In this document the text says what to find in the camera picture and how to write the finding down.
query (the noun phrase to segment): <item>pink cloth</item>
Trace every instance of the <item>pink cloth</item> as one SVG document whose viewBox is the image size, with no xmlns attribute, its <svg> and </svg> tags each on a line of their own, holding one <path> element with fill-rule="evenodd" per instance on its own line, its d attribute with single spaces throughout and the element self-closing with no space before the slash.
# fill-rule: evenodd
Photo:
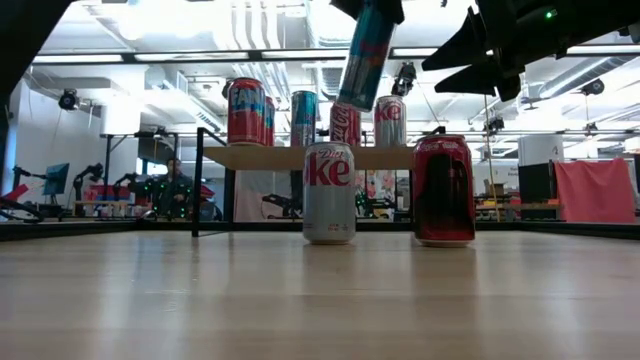
<svg viewBox="0 0 640 360">
<path fill-rule="evenodd" d="M 558 198 L 567 222 L 635 223 L 629 169 L 622 159 L 555 163 Z"/>
</svg>

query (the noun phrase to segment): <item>blue can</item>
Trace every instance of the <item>blue can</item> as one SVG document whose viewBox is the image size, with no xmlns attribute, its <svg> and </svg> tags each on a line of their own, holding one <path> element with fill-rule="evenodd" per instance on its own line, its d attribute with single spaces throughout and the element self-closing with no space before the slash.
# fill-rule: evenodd
<svg viewBox="0 0 640 360">
<path fill-rule="evenodd" d="M 395 24 L 385 19 L 375 0 L 365 0 L 349 49 L 338 102 L 357 110 L 373 109 Z"/>
<path fill-rule="evenodd" d="M 296 91 L 291 97 L 291 146 L 309 146 L 316 139 L 318 95 Z"/>
</svg>

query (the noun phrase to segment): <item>green light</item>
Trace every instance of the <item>green light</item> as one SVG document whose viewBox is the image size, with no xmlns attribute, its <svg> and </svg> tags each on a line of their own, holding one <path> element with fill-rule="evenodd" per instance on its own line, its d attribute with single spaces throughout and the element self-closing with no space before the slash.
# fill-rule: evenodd
<svg viewBox="0 0 640 360">
<path fill-rule="evenodd" d="M 547 11 L 547 13 L 546 13 L 546 14 L 544 14 L 544 17 L 545 17 L 547 20 L 549 20 L 549 19 L 551 19 L 551 18 L 555 17 L 556 15 L 558 15 L 558 11 L 556 11 L 556 10 L 551 10 L 551 11 Z"/>
</svg>

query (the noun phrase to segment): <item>soda can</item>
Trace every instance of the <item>soda can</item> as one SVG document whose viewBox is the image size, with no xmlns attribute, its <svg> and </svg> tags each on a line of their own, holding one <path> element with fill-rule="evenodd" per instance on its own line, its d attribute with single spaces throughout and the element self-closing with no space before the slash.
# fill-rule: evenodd
<svg viewBox="0 0 640 360">
<path fill-rule="evenodd" d="M 291 146 L 309 146 L 316 139 L 318 95 L 296 91 L 291 98 Z"/>
<path fill-rule="evenodd" d="M 275 117 L 276 107 L 273 104 L 273 99 L 269 96 L 266 98 L 266 106 L 264 111 L 265 119 L 265 132 L 264 132 L 264 145 L 273 146 L 275 139 Z"/>
<path fill-rule="evenodd" d="M 346 244 L 356 234 L 355 164 L 349 145 L 309 146 L 304 162 L 302 233 L 312 244 Z"/>
<path fill-rule="evenodd" d="M 407 145 L 407 106 L 400 96 L 382 96 L 373 114 L 373 135 L 376 146 Z"/>
<path fill-rule="evenodd" d="M 420 139 L 413 164 L 415 238 L 426 246 L 466 246 L 475 238 L 475 206 L 471 152 L 464 137 Z"/>
<path fill-rule="evenodd" d="M 338 102 L 364 112 L 373 109 L 394 29 L 395 24 L 378 11 L 374 1 L 365 1 L 351 41 Z"/>
<path fill-rule="evenodd" d="M 350 105 L 334 103 L 331 107 L 329 139 L 360 146 L 360 112 Z"/>
<path fill-rule="evenodd" d="M 256 79 L 238 78 L 229 87 L 229 145 L 262 145 L 265 92 Z"/>
</svg>

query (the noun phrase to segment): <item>person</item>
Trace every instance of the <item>person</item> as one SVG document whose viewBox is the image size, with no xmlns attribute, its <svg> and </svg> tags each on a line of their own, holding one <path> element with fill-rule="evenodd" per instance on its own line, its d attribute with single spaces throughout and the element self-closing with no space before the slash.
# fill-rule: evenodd
<svg viewBox="0 0 640 360">
<path fill-rule="evenodd" d="M 182 165 L 179 159 L 171 158 L 167 160 L 167 175 L 161 176 L 158 181 L 165 184 L 160 195 L 160 204 L 158 211 L 162 215 L 172 214 L 176 217 L 180 216 L 180 208 L 191 207 L 193 202 L 193 180 L 184 175 L 180 168 Z"/>
</svg>

